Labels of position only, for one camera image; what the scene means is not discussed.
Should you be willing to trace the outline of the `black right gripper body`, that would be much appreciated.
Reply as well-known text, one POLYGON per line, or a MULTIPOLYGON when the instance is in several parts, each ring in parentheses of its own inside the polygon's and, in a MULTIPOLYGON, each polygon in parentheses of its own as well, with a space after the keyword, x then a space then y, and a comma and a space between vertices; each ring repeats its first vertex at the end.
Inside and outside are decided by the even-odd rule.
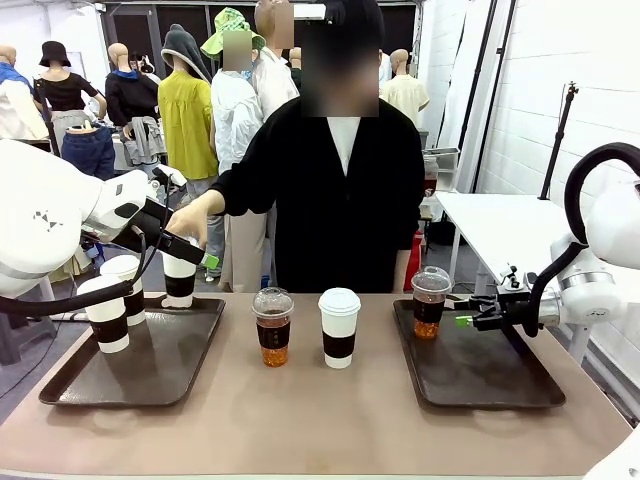
POLYGON ((498 328, 504 329, 507 326, 520 325, 527 331, 531 327, 529 299, 529 290, 499 289, 497 292, 498 328))

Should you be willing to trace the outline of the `person's right hand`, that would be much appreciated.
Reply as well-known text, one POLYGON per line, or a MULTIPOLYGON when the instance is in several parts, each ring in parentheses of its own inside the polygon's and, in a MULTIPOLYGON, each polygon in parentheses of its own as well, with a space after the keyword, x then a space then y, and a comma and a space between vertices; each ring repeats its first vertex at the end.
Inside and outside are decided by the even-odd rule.
POLYGON ((177 236, 197 240, 199 247, 205 250, 208 241, 207 222, 207 207, 192 201, 172 214, 166 229, 177 236))

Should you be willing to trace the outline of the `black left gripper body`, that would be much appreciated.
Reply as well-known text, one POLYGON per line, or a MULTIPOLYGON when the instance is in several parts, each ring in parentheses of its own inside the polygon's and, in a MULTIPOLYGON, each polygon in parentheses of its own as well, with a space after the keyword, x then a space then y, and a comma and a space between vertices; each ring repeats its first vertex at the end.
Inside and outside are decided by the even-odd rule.
POLYGON ((147 198, 144 207, 132 217, 127 226, 115 238, 115 244, 135 253, 142 253, 154 246, 157 246, 161 252, 168 253, 172 240, 168 234, 161 235, 161 231, 173 213, 172 208, 147 198), (134 227, 137 227, 145 235, 145 248, 142 248, 142 241, 134 231, 134 227))

